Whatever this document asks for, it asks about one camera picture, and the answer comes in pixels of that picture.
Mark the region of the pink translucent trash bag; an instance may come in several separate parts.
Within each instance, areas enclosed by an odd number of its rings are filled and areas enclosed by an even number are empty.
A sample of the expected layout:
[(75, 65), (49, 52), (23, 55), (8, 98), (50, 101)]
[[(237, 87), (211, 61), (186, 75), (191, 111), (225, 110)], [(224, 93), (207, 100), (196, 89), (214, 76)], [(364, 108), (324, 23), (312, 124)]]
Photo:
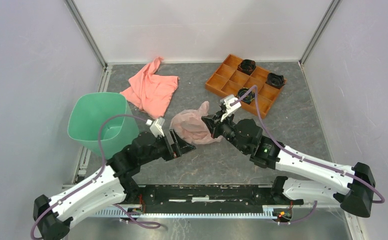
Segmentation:
[(198, 109), (183, 110), (173, 117), (170, 128), (189, 144), (207, 145), (220, 142), (223, 137), (212, 138), (209, 129), (201, 119), (208, 115), (208, 111), (208, 101), (204, 101)]

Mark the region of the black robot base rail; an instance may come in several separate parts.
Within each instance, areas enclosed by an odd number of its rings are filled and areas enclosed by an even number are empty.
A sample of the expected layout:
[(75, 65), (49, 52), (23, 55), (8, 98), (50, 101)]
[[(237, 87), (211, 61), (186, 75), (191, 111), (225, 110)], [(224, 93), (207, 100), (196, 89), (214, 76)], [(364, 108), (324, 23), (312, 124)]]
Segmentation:
[(130, 193), (121, 205), (143, 216), (176, 218), (270, 218), (271, 207), (288, 210), (304, 200), (283, 195), (285, 176), (273, 185), (259, 184), (147, 184)]

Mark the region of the green plastic trash bin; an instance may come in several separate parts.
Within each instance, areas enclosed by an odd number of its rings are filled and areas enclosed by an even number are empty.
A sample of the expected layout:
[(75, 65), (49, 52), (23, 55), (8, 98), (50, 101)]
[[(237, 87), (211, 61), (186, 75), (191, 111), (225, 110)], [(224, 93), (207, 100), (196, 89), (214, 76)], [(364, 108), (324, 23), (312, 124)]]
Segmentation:
[[(82, 96), (70, 115), (67, 133), (70, 138), (101, 156), (98, 133), (102, 124), (112, 116), (132, 115), (126, 98), (113, 92), (89, 93)], [(131, 144), (139, 134), (136, 119), (117, 117), (110, 120), (102, 129), (101, 145), (105, 159), (112, 158), (125, 146)]]

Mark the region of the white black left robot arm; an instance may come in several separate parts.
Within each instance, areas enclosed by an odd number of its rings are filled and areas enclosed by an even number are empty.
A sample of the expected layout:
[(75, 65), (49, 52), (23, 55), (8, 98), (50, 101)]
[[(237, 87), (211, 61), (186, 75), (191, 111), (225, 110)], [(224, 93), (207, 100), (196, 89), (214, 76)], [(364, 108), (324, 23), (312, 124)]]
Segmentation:
[(141, 132), (131, 144), (80, 183), (51, 197), (37, 197), (31, 238), (36, 238), (34, 230), (38, 229), (39, 239), (60, 240), (91, 214), (123, 201), (136, 202), (139, 187), (132, 177), (140, 172), (142, 165), (157, 159), (170, 161), (195, 150), (194, 145), (181, 139), (175, 131), (171, 130), (170, 135), (173, 143), (169, 143), (165, 135)]

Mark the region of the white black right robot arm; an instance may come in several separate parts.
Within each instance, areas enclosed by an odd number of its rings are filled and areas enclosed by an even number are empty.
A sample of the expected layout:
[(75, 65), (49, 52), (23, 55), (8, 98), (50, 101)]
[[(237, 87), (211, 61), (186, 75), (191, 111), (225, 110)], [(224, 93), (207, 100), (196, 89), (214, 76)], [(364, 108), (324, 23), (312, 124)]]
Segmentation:
[(273, 202), (311, 200), (338, 202), (341, 209), (362, 218), (371, 215), (376, 181), (371, 168), (362, 162), (342, 165), (312, 157), (263, 135), (253, 119), (235, 123), (233, 116), (221, 120), (222, 112), (203, 116), (201, 120), (212, 138), (223, 137), (250, 161), (261, 168), (294, 173), (307, 178), (300, 182), (278, 177), (270, 191)]

